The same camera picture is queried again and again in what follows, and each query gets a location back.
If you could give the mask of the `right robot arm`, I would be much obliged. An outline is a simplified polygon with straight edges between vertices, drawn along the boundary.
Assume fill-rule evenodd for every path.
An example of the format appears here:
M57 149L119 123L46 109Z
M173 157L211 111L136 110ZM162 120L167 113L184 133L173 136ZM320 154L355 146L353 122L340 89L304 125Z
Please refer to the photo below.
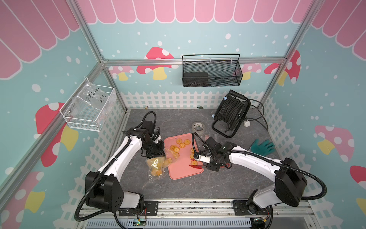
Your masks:
M208 170L218 172L221 168L230 169L233 165L239 165L273 182L267 188L254 190L248 200L235 200L233 208L236 215L255 216L262 212L272 215L273 206L276 204L298 207L302 200L321 199L327 193L324 181L301 170L290 158L284 160L268 158L231 142L221 145L211 137L203 140L196 132L192 133L192 144L194 161L203 162ZM308 178L321 186L319 194L304 196Z

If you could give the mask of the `clear resealable bag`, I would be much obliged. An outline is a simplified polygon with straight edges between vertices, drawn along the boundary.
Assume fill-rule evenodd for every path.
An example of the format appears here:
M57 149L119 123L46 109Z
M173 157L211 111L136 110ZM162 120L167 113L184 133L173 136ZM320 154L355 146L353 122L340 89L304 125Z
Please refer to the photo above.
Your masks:
M164 156L156 156L146 160L149 169L148 177L150 180L160 179L165 176L166 169L174 164L180 157L179 153L170 149L165 149L164 153Z

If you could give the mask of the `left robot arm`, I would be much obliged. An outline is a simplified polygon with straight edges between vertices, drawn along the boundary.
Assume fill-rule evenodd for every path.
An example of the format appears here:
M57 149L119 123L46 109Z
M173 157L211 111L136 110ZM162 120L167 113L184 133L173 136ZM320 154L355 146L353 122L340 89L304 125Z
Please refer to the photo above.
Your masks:
M122 211L137 218L145 213L143 195L123 191L120 181L137 152L148 159L165 156L165 145L156 119L154 111L147 112L140 124L123 132L124 140L112 157L99 170L86 175L85 194L76 207L75 221L86 221L107 212L111 212L115 219Z

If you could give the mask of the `red metal tongs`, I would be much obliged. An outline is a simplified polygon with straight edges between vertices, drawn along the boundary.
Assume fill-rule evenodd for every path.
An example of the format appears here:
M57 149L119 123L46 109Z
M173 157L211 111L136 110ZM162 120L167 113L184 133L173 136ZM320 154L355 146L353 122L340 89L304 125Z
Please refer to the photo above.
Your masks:
M203 162L198 161L194 158L191 159L189 166L194 169L204 169L205 168L205 164Z

